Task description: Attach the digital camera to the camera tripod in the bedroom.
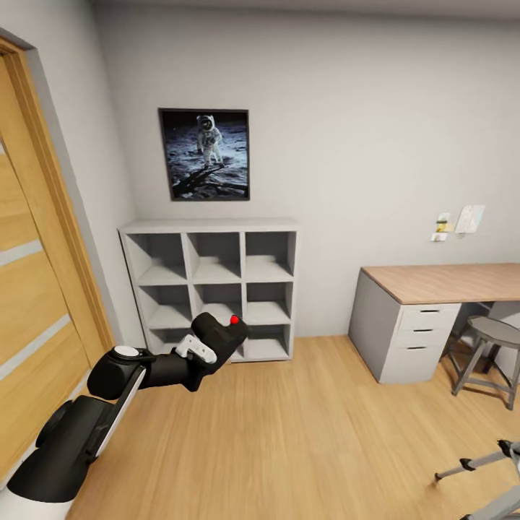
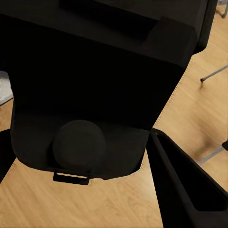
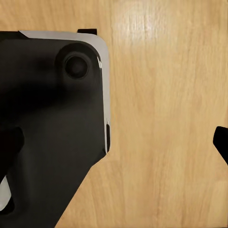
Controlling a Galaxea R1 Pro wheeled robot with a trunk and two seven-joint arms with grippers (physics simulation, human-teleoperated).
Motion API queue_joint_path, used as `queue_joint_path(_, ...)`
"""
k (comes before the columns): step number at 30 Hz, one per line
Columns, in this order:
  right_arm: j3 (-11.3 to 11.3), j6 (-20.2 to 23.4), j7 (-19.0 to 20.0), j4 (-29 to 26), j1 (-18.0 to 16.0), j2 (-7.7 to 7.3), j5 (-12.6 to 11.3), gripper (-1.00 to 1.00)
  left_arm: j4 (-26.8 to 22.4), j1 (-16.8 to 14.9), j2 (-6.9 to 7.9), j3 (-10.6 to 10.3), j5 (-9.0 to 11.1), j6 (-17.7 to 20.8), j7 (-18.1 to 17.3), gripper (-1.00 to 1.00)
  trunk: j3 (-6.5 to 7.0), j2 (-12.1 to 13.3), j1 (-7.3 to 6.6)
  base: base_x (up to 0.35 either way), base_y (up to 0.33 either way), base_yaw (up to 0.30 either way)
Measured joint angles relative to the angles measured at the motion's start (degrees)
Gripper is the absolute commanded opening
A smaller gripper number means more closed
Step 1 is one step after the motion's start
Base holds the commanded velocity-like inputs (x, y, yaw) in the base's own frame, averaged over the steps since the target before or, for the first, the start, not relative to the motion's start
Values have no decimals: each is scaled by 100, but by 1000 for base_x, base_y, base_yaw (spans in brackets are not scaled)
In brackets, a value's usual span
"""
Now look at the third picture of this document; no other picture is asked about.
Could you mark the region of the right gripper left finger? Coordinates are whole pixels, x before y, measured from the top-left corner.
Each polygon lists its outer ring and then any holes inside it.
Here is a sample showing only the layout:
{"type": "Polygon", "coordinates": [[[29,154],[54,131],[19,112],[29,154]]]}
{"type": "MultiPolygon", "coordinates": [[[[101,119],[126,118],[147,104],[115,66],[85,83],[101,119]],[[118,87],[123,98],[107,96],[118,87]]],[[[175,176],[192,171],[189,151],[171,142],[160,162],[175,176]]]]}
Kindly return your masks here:
{"type": "Polygon", "coordinates": [[[25,144],[20,126],[0,131],[0,184],[25,144]]]}

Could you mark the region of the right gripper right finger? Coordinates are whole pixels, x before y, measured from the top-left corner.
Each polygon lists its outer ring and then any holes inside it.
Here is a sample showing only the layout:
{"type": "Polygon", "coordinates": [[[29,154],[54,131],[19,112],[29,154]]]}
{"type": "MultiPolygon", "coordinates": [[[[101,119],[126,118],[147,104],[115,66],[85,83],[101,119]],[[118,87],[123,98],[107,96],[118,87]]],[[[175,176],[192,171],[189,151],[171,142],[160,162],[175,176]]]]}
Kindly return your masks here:
{"type": "Polygon", "coordinates": [[[228,128],[218,126],[214,134],[213,143],[228,164],[228,128]]]}

